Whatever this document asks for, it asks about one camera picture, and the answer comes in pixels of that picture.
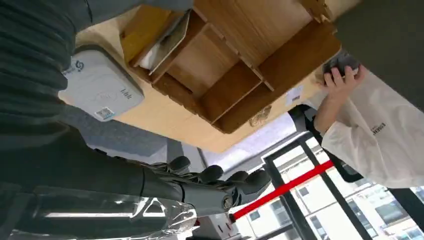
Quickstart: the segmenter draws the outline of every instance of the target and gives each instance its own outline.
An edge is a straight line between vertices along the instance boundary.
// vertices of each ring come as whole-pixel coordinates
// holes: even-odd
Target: white sleeve
[[[379,172],[382,167],[379,143],[360,126],[350,127],[336,121],[324,134],[321,145],[363,176]]]

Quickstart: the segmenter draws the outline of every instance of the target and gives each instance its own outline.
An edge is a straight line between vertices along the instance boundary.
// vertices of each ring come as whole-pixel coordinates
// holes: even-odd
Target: red pole
[[[327,169],[333,167],[333,162],[331,160],[328,160],[326,162],[324,162],[321,165],[316,166],[314,169],[306,172],[305,174],[289,181],[288,183],[278,187],[277,189],[275,189],[274,191],[268,193],[267,195],[263,196],[262,198],[259,198],[258,200],[250,203],[249,205],[243,207],[242,209],[236,211],[233,214],[233,221],[236,221],[237,219],[243,217],[244,215],[250,213],[251,211],[259,208],[260,206],[268,203],[269,201],[277,198],[280,195],[283,195],[285,193],[287,193],[288,191],[290,191],[292,188],[296,187],[299,184],[304,183],[305,181],[317,176],[318,174],[322,174],[323,172],[325,172]]]

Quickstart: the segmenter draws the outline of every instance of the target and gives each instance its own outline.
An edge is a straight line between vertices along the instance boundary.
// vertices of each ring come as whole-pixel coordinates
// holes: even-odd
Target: white jacket
[[[306,104],[314,109],[320,92]],[[424,186],[424,113],[371,72],[349,96],[322,147],[389,188]]]

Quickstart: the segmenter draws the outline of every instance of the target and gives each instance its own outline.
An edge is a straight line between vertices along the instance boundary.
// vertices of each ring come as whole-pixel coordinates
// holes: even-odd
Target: transparent plastic cover
[[[174,200],[54,187],[22,193],[3,185],[0,205],[9,240],[153,240],[190,230],[197,219],[193,206]]]

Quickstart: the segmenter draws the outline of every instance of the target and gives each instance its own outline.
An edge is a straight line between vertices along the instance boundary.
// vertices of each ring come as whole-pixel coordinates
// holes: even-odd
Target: wooden shelf
[[[239,60],[215,31],[207,28],[178,55],[167,72],[200,98]]]
[[[190,19],[188,21],[187,32],[182,42],[170,53],[170,55],[159,65],[159,67],[152,73],[152,82],[156,83],[172,66],[177,56],[188,47],[197,36],[209,27],[205,21],[195,12],[191,11]]]
[[[293,1],[196,0],[185,38],[151,77],[131,68],[230,134],[339,51],[331,23],[311,20]]]
[[[200,98],[206,118],[214,123],[261,82],[244,62],[239,61]]]

